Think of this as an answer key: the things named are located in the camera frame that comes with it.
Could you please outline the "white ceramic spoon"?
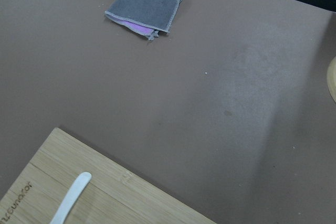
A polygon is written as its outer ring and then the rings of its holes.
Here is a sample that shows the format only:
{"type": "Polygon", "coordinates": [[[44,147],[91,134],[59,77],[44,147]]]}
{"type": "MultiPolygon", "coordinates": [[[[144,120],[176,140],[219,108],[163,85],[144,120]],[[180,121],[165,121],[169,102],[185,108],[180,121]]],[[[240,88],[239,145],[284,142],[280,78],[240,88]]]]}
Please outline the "white ceramic spoon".
{"type": "Polygon", "coordinates": [[[78,177],[74,180],[68,189],[50,223],[55,224],[65,222],[72,207],[76,203],[83,190],[89,184],[91,178],[92,175],[89,172],[83,172],[78,175],[78,177]]]}

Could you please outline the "purple folded cloth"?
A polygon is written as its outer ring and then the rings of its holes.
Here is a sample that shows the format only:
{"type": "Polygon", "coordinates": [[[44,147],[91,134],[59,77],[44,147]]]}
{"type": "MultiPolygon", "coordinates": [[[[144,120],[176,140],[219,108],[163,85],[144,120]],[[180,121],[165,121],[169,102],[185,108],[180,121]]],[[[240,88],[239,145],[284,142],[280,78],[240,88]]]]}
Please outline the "purple folded cloth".
{"type": "Polygon", "coordinates": [[[113,22],[122,25],[126,28],[128,28],[129,30],[146,37],[148,40],[153,40],[154,38],[158,38],[159,36],[159,31],[153,28],[148,28],[148,27],[144,27],[126,20],[121,20],[121,19],[117,19],[114,17],[109,17],[110,20],[112,20],[113,22]]]}

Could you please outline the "grey folded cloth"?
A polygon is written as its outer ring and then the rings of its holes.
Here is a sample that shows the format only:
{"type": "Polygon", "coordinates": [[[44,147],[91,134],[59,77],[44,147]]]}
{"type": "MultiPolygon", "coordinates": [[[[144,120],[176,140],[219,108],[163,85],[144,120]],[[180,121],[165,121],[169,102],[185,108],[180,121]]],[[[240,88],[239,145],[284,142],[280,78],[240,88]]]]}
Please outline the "grey folded cloth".
{"type": "Polygon", "coordinates": [[[168,33],[181,1],[115,0],[104,14],[168,33]]]}

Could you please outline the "bamboo cutting board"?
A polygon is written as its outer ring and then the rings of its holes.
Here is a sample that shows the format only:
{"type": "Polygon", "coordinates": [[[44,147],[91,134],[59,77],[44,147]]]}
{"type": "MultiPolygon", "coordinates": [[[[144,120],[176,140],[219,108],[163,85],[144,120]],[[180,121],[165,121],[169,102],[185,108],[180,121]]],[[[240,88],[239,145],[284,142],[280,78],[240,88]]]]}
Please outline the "bamboo cutting board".
{"type": "Polygon", "coordinates": [[[81,173],[91,179],[65,223],[210,223],[211,220],[59,128],[1,199],[1,223],[50,223],[81,173]]]}

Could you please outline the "wooden mug tree stand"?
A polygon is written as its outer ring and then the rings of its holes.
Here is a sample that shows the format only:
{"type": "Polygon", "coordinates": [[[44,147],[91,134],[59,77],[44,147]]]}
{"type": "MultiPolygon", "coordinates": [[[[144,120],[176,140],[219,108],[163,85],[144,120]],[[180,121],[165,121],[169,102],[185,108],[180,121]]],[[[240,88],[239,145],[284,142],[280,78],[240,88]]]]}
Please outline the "wooden mug tree stand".
{"type": "Polygon", "coordinates": [[[327,75],[326,75],[328,90],[334,102],[336,102],[335,64],[336,64],[336,57],[334,57],[330,61],[330,64],[327,69],[327,75]]]}

